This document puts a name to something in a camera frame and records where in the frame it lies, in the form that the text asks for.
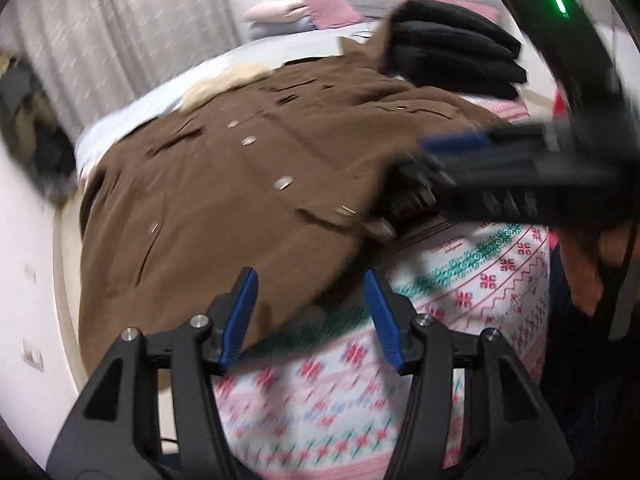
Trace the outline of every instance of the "blue rubber tip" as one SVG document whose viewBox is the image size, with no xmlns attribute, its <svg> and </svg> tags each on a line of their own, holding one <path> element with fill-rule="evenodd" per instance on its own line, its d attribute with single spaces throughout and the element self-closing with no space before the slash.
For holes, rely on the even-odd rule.
<svg viewBox="0 0 640 480">
<path fill-rule="evenodd" d="M 238 301 L 234 305 L 225 331 L 222 333 L 222 352 L 218 363 L 224 372 L 228 371 L 240 357 L 244 335 L 257 298 L 258 273 L 251 269 L 238 295 Z"/>
<path fill-rule="evenodd" d="M 418 145 L 425 153 L 442 154 L 474 152 L 490 148 L 492 144 L 485 134 L 470 132 L 420 139 Z"/>
<path fill-rule="evenodd" d="M 373 324 L 376 326 L 376 332 L 378 333 L 378 339 L 386 362 L 396 372 L 400 372 L 404 366 L 402 333 L 372 270 L 368 270 L 364 278 L 364 298 L 373 319 Z"/>
</svg>

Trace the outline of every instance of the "light pink pillow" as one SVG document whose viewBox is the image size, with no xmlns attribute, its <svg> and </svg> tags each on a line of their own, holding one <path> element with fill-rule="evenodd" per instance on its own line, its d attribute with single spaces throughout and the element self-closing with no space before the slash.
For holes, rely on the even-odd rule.
<svg viewBox="0 0 640 480">
<path fill-rule="evenodd" d="M 317 28 L 338 28 L 363 21 L 362 15 L 347 0 L 304 0 Z"/>
<path fill-rule="evenodd" d="M 463 0 L 436 0 L 438 2 L 444 2 L 446 4 L 454 4 L 460 7 L 465 7 L 465 9 L 472 10 L 473 12 L 480 14 L 480 16 L 484 16 L 490 22 L 498 23 L 500 20 L 500 10 L 495 7 L 475 4 L 473 2 L 465 2 Z"/>
<path fill-rule="evenodd" d="M 309 15 L 303 0 L 265 0 L 244 14 L 246 22 L 292 23 Z"/>
</svg>

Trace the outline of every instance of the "human hand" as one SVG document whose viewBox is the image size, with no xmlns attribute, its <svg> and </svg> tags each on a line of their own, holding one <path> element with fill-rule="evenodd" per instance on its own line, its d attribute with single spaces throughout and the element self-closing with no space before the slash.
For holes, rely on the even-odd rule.
<svg viewBox="0 0 640 480">
<path fill-rule="evenodd" d="M 625 257 L 631 224 L 627 223 L 601 234 L 598 242 L 600 260 L 619 267 Z M 578 237 L 569 230 L 554 230 L 560 240 L 560 255 L 564 275 L 571 289 L 573 304 L 588 316 L 596 312 L 603 286 L 598 275 L 598 254 L 589 254 Z M 633 258 L 640 257 L 640 237 L 636 238 Z"/>
</svg>

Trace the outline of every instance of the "curtain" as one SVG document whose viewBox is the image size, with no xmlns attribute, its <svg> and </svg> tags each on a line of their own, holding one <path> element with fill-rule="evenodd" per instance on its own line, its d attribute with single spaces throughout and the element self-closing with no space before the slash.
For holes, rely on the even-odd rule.
<svg viewBox="0 0 640 480">
<path fill-rule="evenodd" d="M 0 14 L 0 45 L 31 61 L 73 140 L 239 44 L 227 0 L 10 0 Z"/>
</svg>

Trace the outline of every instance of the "blue gripper pad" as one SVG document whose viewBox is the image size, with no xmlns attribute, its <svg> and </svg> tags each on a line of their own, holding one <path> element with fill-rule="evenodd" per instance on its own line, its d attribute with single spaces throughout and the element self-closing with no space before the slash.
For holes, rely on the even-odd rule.
<svg viewBox="0 0 640 480">
<path fill-rule="evenodd" d="M 244 335 L 258 298 L 258 273 L 254 269 L 247 269 L 243 274 L 246 275 L 243 282 L 240 282 L 241 275 L 230 294 L 234 305 L 222 333 L 222 351 L 218 362 L 225 372 L 240 357 Z"/>
<path fill-rule="evenodd" d="M 400 373 L 405 364 L 403 348 L 416 312 L 407 298 L 395 294 L 384 277 L 373 270 L 365 276 L 364 298 L 386 362 Z"/>
<path fill-rule="evenodd" d="M 418 140 L 418 146 L 423 153 L 465 153 L 490 148 L 491 141 L 485 134 L 469 132 L 464 134 L 451 134 L 441 137 L 430 137 Z"/>
</svg>

